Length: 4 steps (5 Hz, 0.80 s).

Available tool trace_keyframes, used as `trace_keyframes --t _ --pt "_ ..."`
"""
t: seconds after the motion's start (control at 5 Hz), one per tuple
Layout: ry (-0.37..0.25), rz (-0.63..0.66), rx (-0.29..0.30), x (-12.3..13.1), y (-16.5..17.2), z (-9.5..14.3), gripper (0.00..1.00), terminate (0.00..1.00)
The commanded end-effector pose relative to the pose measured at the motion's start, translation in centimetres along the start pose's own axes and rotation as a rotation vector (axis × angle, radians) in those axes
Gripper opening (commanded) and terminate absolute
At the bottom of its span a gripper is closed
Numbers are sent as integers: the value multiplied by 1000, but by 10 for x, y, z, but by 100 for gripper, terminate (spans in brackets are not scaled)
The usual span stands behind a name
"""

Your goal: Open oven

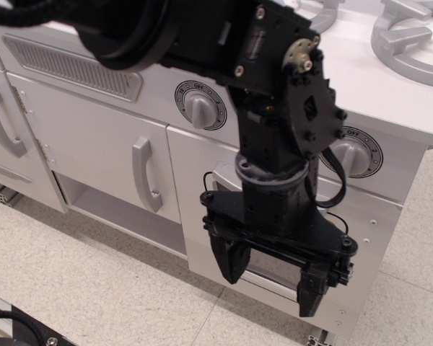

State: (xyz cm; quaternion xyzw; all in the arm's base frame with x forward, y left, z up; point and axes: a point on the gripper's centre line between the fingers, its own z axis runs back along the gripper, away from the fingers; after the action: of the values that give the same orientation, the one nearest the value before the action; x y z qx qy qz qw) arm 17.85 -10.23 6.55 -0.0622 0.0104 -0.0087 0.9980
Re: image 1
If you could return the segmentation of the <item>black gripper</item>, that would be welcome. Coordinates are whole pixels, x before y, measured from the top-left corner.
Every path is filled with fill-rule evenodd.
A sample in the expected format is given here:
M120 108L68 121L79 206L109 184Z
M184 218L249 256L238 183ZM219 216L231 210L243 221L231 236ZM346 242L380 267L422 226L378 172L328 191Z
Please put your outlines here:
M207 190L204 228L223 278L235 284L257 250L300 268L297 303L300 317L314 317L328 287L347 285L357 242L320 212L339 204L317 200L318 160L296 160L279 172L236 158L241 192Z

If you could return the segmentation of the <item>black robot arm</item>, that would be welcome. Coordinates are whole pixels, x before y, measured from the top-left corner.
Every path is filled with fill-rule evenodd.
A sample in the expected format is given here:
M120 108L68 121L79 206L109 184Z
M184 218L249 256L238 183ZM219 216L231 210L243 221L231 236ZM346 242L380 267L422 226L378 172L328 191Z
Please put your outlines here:
M358 245L320 213L340 190L316 198L318 159L341 180L331 150L345 135L345 111L323 75L311 22L273 1L13 1L0 25L72 26L83 46L112 70L154 63L179 68L229 91L237 110L239 192L207 191L204 227L223 277L236 283L250 252L300 267L299 314L315 315L330 287L345 285Z

